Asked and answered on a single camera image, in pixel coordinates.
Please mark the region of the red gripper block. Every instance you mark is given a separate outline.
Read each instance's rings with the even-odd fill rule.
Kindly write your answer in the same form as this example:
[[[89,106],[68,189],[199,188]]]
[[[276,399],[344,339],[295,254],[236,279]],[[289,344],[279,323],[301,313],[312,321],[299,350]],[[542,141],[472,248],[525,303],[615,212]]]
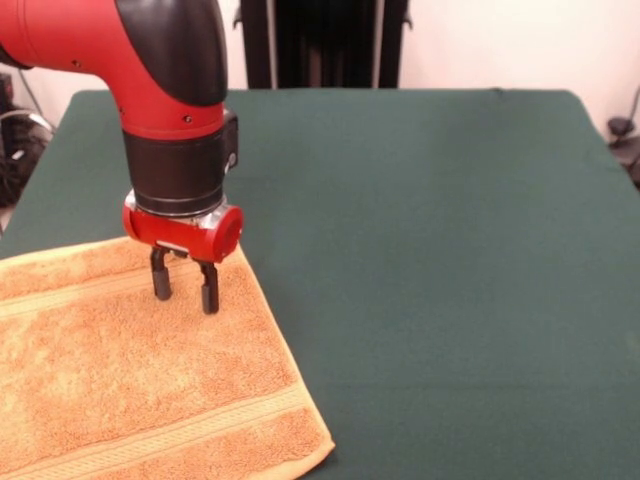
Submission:
[[[214,263],[221,263],[238,246],[244,224],[242,210],[223,197],[218,207],[203,215],[162,217],[142,210],[134,193],[129,192],[122,217],[125,231],[131,238],[153,247],[150,265],[156,298],[166,301],[172,295],[165,256],[167,249],[173,250],[198,260],[203,275],[202,309],[205,314],[216,314],[219,311],[219,284]]]

